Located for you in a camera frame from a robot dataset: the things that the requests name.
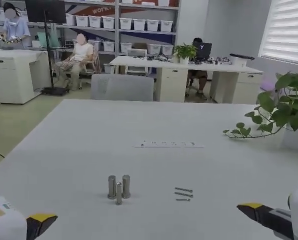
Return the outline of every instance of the white shirt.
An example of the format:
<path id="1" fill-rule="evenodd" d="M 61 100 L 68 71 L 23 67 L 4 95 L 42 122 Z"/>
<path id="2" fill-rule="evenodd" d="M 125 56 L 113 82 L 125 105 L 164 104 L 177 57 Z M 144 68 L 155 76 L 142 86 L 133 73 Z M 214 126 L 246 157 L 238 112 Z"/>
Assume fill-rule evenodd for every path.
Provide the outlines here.
<path id="1" fill-rule="evenodd" d="M 86 43 L 84 45 L 80 45 L 78 43 L 74 46 L 74 56 L 70 60 L 75 60 L 81 62 L 88 55 L 92 55 L 94 53 L 94 46 L 90 43 Z"/>

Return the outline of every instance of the sitting person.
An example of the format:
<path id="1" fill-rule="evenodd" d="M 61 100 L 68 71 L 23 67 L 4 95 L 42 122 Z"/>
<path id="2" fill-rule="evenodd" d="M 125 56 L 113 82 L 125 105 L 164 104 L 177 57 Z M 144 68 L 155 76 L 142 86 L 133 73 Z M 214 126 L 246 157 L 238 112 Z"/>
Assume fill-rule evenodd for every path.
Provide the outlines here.
<path id="1" fill-rule="evenodd" d="M 193 40 L 193 43 L 203 43 L 203 40 L 199 37 L 196 37 Z M 200 98 L 203 98 L 204 100 L 207 100 L 206 96 L 204 95 L 204 88 L 207 83 L 208 74 L 207 71 L 201 71 L 201 70 L 189 70 L 188 71 L 188 77 L 187 77 L 187 87 L 189 86 L 191 79 L 199 79 L 199 90 L 197 91 L 196 95 Z"/>
<path id="2" fill-rule="evenodd" d="M 79 74 L 84 69 L 85 62 L 93 60 L 94 46 L 88 43 L 88 38 L 83 34 L 77 37 L 77 43 L 74 46 L 71 56 L 64 61 L 56 62 L 56 71 L 62 78 L 64 88 L 70 88 L 75 91 L 78 89 Z M 65 71 L 69 71 L 71 79 L 69 79 Z"/>

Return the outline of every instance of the white tabletop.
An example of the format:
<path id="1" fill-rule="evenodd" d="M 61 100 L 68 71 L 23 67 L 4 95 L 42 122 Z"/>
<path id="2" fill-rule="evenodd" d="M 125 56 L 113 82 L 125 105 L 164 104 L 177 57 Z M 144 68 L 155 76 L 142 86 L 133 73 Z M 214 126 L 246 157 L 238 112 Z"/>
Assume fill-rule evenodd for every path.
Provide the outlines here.
<path id="1" fill-rule="evenodd" d="M 276 240 L 237 204 L 287 208 L 298 154 L 223 129 L 251 105 L 64 100 L 1 163 L 0 195 L 25 216 L 59 218 L 39 240 Z M 134 148 L 143 140 L 202 149 Z M 108 176 L 131 177 L 131 198 L 107 199 Z M 193 189 L 191 202 L 174 187 Z"/>
<path id="2" fill-rule="evenodd" d="M 190 69 L 190 70 L 203 70 L 213 72 L 232 72 L 232 73 L 251 73 L 262 74 L 262 71 L 250 68 L 240 67 L 229 64 L 180 64 L 167 61 L 147 60 L 135 58 L 133 56 L 118 56 L 110 62 L 112 66 L 132 66 L 132 67 L 149 67 L 149 68 L 167 68 L 167 69 Z"/>

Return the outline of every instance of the white desk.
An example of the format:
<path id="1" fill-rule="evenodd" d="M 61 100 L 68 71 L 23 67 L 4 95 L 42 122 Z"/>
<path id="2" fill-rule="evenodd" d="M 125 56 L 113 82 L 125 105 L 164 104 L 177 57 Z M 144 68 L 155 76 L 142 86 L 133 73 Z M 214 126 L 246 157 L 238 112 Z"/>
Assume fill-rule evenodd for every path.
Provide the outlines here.
<path id="1" fill-rule="evenodd" d="M 59 216 L 39 240 L 277 240 L 236 205 L 287 209 L 298 154 L 276 148 L 275 137 L 223 136 L 252 108 L 64 100 L 0 163 L 0 195 L 25 216 Z M 143 140 L 205 148 L 133 147 Z M 116 206 L 108 176 L 125 174 L 131 198 Z M 174 187 L 194 198 L 176 201 Z"/>
<path id="2" fill-rule="evenodd" d="M 209 95 L 218 103 L 226 104 L 256 104 L 263 79 L 262 71 L 227 64 L 180 64 L 118 56 L 110 65 L 116 66 L 116 73 L 118 66 L 158 68 L 156 95 L 160 102 L 185 100 L 188 70 L 214 72 Z"/>
<path id="3" fill-rule="evenodd" d="M 24 104 L 50 85 L 47 52 L 0 49 L 0 103 Z"/>

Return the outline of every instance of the window blind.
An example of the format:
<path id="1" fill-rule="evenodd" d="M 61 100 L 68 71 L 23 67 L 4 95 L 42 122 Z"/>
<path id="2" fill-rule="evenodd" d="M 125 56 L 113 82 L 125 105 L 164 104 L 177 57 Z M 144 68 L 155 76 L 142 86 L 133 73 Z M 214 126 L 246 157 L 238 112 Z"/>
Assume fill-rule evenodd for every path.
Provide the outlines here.
<path id="1" fill-rule="evenodd" d="M 298 0 L 272 0 L 259 57 L 298 64 Z"/>

